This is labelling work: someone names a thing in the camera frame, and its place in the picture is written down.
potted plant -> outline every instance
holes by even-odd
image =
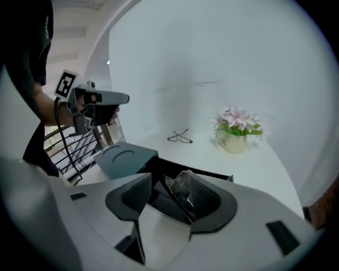
[[[258,123],[259,116],[235,107],[223,109],[213,120],[220,145],[230,153],[241,153],[245,150],[247,135],[263,135]]]

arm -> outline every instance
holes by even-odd
[[[34,98],[45,126],[56,125],[54,101],[42,91],[40,82],[34,82]],[[58,102],[58,113],[61,125],[74,125],[73,117],[68,112],[65,102]]]

black shirt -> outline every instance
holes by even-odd
[[[0,62],[32,111],[41,119],[34,99],[34,82],[46,84],[46,62],[53,36],[53,9],[50,0],[15,3],[6,15],[7,43]],[[23,159],[40,166],[48,175],[59,176],[43,148],[44,123],[40,122],[32,136]]]

eyeglasses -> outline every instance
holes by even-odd
[[[167,140],[178,141],[178,138],[180,138],[180,141],[182,143],[193,143],[193,140],[191,140],[191,136],[189,134],[186,134],[187,131],[188,129],[186,129],[182,133],[177,133],[176,131],[173,131],[174,134],[168,135]]]

person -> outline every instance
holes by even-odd
[[[44,150],[44,126],[56,125],[54,101],[42,90],[46,84],[46,63],[53,37],[53,9],[50,0],[24,1],[4,10],[8,11],[4,35],[4,53],[0,69],[6,65],[8,74],[23,99],[41,120],[35,130],[23,159],[40,166],[48,175],[59,176],[57,167]],[[84,108],[83,96],[78,99],[78,109]],[[58,114],[61,125],[74,125],[66,103],[59,101]]]

